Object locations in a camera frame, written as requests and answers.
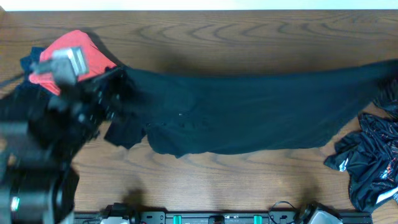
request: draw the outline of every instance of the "wooden table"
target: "wooden table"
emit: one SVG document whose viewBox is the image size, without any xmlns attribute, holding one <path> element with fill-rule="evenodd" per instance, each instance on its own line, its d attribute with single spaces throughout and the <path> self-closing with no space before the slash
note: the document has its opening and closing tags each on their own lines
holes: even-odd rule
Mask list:
<svg viewBox="0 0 398 224">
<path fill-rule="evenodd" d="M 0 23 L 2 79 L 21 71 L 19 59 L 32 46 L 75 29 L 89 33 L 109 58 L 155 72 L 287 73 L 398 57 L 398 11 L 7 12 Z M 385 116 L 373 106 L 367 111 Z M 266 210 L 279 200 L 352 209 L 348 174 L 323 161 L 335 141 L 357 129 L 353 118 L 317 149 L 181 159 L 154 153 L 146 140 L 127 151 L 99 138 L 74 160 L 81 177 L 76 209 L 129 202 L 168 210 Z M 397 211 L 390 201 L 374 221 L 398 223 Z"/>
</svg>

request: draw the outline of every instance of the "white wall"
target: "white wall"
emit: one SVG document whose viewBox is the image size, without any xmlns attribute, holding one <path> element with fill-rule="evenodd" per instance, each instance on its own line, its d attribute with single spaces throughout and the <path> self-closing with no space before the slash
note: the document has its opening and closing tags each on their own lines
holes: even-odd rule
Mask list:
<svg viewBox="0 0 398 224">
<path fill-rule="evenodd" d="M 0 0 L 6 11 L 398 9 L 398 0 Z"/>
</svg>

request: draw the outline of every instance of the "pink cloth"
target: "pink cloth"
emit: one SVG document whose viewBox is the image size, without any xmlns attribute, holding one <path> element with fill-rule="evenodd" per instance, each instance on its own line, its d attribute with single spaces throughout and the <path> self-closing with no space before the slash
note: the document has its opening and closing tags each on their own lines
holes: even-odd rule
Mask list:
<svg viewBox="0 0 398 224">
<path fill-rule="evenodd" d="M 54 41 L 54 43 L 40 54 L 40 61 L 50 59 L 54 50 L 64 49 L 67 47 L 81 47 L 86 57 L 88 68 L 90 69 L 90 72 L 86 75 L 80 76 L 78 81 L 100 75 L 104 73 L 106 67 L 113 68 L 116 66 L 115 63 L 106 58 L 98 50 L 97 46 L 91 41 L 88 35 L 80 30 L 69 32 Z M 29 75 L 29 81 L 35 84 L 40 84 L 55 95 L 60 94 L 60 89 L 55 84 L 51 73 L 42 75 L 32 73 Z"/>
</svg>

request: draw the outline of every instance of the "garment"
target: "garment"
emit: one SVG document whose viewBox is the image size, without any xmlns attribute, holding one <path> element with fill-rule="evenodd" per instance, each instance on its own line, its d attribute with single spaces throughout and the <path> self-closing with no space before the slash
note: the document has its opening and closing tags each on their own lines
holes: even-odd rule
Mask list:
<svg viewBox="0 0 398 224">
<path fill-rule="evenodd" d="M 44 60 L 51 59 L 54 50 L 68 47 L 81 47 L 85 55 L 88 68 L 90 69 L 87 74 L 78 77 L 79 81 L 101 75 L 104 73 L 105 68 L 113 68 L 116 66 L 115 63 L 110 61 L 98 50 L 97 46 L 88 37 L 88 35 L 80 30 L 71 31 L 58 38 L 54 43 L 40 53 L 40 61 L 42 62 Z M 32 83 L 42 85 L 53 94 L 59 95 L 60 93 L 60 89 L 55 84 L 51 73 L 41 75 L 32 73 L 29 76 L 29 80 Z"/>
<path fill-rule="evenodd" d="M 377 197 L 398 183 L 398 122 L 371 114 L 359 116 L 361 132 L 336 143 L 336 154 L 325 165 L 349 173 L 349 199 L 355 208 L 373 212 L 388 200 Z"/>
<path fill-rule="evenodd" d="M 323 146 L 396 76 L 398 60 L 256 78 L 126 71 L 133 115 L 113 123 L 105 139 L 130 148 L 146 133 L 154 151 L 180 157 Z"/>
</svg>

